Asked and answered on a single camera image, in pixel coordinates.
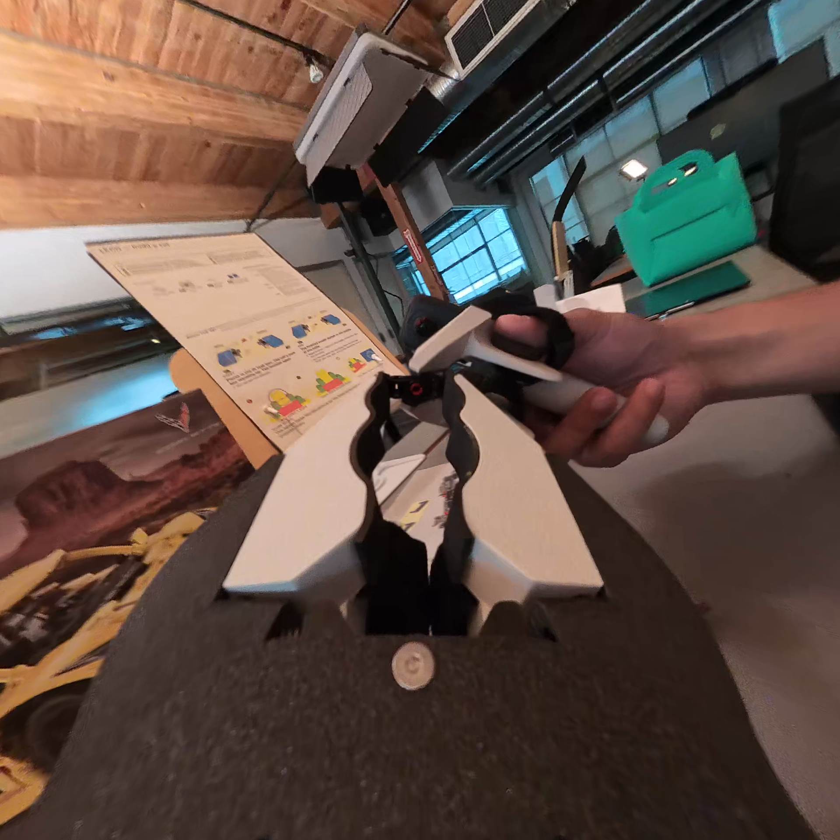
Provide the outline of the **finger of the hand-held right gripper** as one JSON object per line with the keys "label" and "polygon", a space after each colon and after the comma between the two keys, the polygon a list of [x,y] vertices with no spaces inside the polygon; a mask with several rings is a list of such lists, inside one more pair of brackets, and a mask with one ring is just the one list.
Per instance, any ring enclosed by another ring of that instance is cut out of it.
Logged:
{"label": "finger of the hand-held right gripper", "polygon": [[492,362],[492,347],[486,341],[491,322],[486,310],[463,310],[418,347],[408,361],[409,371],[415,375],[444,373],[463,360]]}

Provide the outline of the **large paned window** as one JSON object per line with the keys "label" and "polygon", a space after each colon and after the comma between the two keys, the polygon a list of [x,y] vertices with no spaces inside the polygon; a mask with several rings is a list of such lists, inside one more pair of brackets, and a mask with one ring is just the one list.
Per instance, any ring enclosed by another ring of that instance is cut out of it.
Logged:
{"label": "large paned window", "polygon": [[529,263],[504,206],[449,211],[423,231],[425,245],[451,300],[471,303],[499,287],[520,286]]}

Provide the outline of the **black mesh office chair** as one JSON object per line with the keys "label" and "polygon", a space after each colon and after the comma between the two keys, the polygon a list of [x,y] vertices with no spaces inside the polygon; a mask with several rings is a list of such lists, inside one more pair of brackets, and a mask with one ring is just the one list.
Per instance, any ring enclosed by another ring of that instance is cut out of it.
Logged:
{"label": "black mesh office chair", "polygon": [[780,111],[769,248],[821,284],[839,279],[839,78]]}

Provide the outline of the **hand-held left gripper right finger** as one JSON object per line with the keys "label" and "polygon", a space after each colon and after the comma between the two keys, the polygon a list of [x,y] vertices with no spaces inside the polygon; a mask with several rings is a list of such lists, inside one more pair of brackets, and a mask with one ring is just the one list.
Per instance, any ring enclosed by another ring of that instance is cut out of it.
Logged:
{"label": "hand-held left gripper right finger", "polygon": [[457,476],[443,537],[443,629],[473,631],[510,603],[598,603],[604,581],[530,434],[472,384],[444,387],[446,457]]}

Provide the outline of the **white ceiling unit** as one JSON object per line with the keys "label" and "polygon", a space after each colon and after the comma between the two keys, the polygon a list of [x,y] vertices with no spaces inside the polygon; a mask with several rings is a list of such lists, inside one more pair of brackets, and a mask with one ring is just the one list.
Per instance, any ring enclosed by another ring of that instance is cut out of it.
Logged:
{"label": "white ceiling unit", "polygon": [[431,73],[424,58],[357,27],[292,144],[308,187],[326,167],[365,165]]}

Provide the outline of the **crumpled white paper bag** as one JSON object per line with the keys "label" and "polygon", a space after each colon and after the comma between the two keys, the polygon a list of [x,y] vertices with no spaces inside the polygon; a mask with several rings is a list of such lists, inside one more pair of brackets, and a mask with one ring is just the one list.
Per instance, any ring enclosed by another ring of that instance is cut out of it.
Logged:
{"label": "crumpled white paper bag", "polygon": [[626,312],[626,303],[621,285],[600,287],[580,295],[561,299],[554,285],[543,285],[533,292],[537,306],[551,308],[562,314],[574,310],[592,310],[608,313]]}

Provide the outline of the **dark green flat board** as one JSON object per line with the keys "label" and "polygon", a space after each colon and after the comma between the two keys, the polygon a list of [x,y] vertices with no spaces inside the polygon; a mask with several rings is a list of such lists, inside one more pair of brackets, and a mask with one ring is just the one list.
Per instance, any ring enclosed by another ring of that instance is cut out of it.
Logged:
{"label": "dark green flat board", "polygon": [[625,310],[645,320],[656,320],[750,286],[750,278],[728,260],[627,299]]}

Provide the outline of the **brown wooden post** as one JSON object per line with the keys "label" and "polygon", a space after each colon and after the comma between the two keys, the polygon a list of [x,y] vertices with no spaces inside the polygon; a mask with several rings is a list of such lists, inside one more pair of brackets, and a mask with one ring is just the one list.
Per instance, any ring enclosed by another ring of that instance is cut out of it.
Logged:
{"label": "brown wooden post", "polygon": [[365,194],[377,189],[381,197],[385,200],[395,220],[396,227],[406,247],[408,247],[415,266],[421,273],[430,296],[438,300],[451,302],[452,299],[449,291],[436,268],[431,253],[425,244],[421,228],[417,225],[400,185],[397,182],[384,185],[375,176],[372,168],[368,164],[363,164],[355,171]]}

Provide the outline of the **lego box with yellow car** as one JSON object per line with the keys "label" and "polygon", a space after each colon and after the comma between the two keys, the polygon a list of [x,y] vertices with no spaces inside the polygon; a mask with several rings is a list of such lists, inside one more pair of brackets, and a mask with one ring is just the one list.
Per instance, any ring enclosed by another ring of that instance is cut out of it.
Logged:
{"label": "lego box with yellow car", "polygon": [[154,577],[254,471],[200,391],[2,458],[2,826],[43,793]]}

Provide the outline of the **black metal pole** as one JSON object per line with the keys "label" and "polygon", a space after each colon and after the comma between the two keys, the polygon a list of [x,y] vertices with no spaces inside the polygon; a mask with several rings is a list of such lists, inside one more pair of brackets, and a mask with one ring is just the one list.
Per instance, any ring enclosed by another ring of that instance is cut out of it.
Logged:
{"label": "black metal pole", "polygon": [[373,266],[373,263],[371,262],[371,257],[366,251],[366,248],[364,247],[358,226],[353,221],[353,218],[349,211],[341,202],[335,203],[335,206],[337,208],[337,212],[339,214],[343,230],[351,243],[353,253],[357,260],[360,261],[364,274],[366,275],[367,280],[369,281],[369,285],[371,286],[376,299],[380,303],[385,319],[390,325],[390,330],[393,335],[393,338],[396,341],[396,345],[399,349],[400,355],[404,356],[405,351],[400,341],[400,323],[396,318],[396,314],[393,311],[391,303],[388,300],[388,297],[385,293],[385,289],[383,288],[382,283]]}

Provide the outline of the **person's right hand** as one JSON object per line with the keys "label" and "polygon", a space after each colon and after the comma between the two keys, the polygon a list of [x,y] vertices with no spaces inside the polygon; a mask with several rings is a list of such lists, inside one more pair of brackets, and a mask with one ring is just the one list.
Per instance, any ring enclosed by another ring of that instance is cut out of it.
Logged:
{"label": "person's right hand", "polygon": [[703,374],[667,324],[586,309],[566,320],[574,352],[563,371],[595,388],[565,414],[522,408],[521,420],[548,455],[586,468],[619,466],[653,447],[644,438],[657,417],[670,439],[703,408]]}

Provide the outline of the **teal carrier box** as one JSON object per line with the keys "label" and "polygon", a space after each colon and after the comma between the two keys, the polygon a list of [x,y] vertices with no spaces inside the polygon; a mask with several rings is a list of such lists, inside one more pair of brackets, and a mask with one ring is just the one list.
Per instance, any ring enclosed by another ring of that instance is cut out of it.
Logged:
{"label": "teal carrier box", "polygon": [[706,150],[657,168],[615,226],[647,288],[755,245],[759,235],[739,156],[717,161]]}

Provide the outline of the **white vent grille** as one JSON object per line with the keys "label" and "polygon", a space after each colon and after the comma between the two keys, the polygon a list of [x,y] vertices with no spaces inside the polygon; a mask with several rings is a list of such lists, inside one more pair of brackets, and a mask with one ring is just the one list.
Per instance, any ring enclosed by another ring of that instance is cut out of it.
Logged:
{"label": "white vent grille", "polygon": [[444,37],[458,78],[466,79],[538,4],[538,1],[472,3]]}

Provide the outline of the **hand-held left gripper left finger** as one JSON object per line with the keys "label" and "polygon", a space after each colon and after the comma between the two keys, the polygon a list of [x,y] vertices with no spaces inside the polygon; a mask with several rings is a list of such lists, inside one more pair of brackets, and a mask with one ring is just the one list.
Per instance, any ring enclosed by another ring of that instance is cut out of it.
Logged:
{"label": "hand-held left gripper left finger", "polygon": [[283,456],[227,576],[229,595],[341,606],[366,585],[380,504],[372,475],[390,415],[386,374],[366,377]]}

